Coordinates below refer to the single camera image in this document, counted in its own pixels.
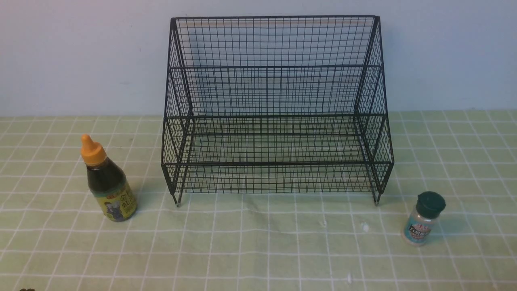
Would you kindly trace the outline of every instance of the glass jar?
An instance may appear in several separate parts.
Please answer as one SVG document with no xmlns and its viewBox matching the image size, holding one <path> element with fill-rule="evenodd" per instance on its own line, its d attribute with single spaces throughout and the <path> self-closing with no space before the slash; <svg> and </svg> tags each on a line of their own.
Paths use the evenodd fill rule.
<svg viewBox="0 0 517 291">
<path fill-rule="evenodd" d="M 417 204 L 402 229 L 404 240 L 414 246 L 425 244 L 445 206 L 445 199 L 438 193 L 427 191 L 418 195 Z"/>
</svg>

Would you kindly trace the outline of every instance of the table surface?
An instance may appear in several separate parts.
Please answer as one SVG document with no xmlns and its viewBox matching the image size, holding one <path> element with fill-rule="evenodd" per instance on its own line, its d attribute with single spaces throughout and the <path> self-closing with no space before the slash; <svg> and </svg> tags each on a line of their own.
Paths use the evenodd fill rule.
<svg viewBox="0 0 517 291">
<path fill-rule="evenodd" d="M 368 193 L 187 193 L 180 208 L 161 117 L 0 118 L 2 290 L 516 290 L 517 111 L 389 117 L 378 207 Z M 130 220 L 89 193 L 83 133 L 128 176 Z M 400 230 L 424 190 L 447 207 L 415 248 Z"/>
</svg>

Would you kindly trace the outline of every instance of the bottle label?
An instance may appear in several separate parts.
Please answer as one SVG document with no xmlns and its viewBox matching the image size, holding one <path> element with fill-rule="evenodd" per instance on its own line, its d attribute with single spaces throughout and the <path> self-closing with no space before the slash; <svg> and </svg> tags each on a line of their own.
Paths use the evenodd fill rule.
<svg viewBox="0 0 517 291">
<path fill-rule="evenodd" d="M 421 223 L 410 216 L 404 227 L 404 235 L 414 243 L 424 243 L 431 232 L 431 227 L 432 224 Z"/>
<path fill-rule="evenodd" d="M 94 193 L 104 215 L 113 221 L 124 221 L 136 210 L 136 199 L 127 182 L 108 193 Z"/>
</svg>

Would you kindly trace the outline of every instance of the metal wire grid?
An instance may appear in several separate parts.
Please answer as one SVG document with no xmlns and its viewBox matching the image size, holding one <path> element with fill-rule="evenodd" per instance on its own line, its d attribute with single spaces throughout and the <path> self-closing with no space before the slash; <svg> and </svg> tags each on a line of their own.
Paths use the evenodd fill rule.
<svg viewBox="0 0 517 291">
<path fill-rule="evenodd" d="M 180 18 L 170 39 L 162 167 L 177 203 L 343 190 L 378 202 L 393 156 L 377 17 Z"/>
</svg>

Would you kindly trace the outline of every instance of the plastic squeeze bottle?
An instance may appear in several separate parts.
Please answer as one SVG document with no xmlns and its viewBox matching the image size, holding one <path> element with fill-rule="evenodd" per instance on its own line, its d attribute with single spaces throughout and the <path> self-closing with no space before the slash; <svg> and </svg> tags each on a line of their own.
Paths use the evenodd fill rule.
<svg viewBox="0 0 517 291">
<path fill-rule="evenodd" d="M 445 206 L 445 199 L 436 192 L 427 191 L 418 195 L 417 204 L 402 229 L 402 237 L 406 242 L 414 246 L 425 244 Z"/>
<path fill-rule="evenodd" d="M 112 221 L 129 219 L 136 211 L 136 199 L 126 175 L 106 156 L 104 148 L 89 135 L 83 135 L 81 141 L 81 156 L 86 164 L 88 187 L 104 215 Z"/>
</svg>

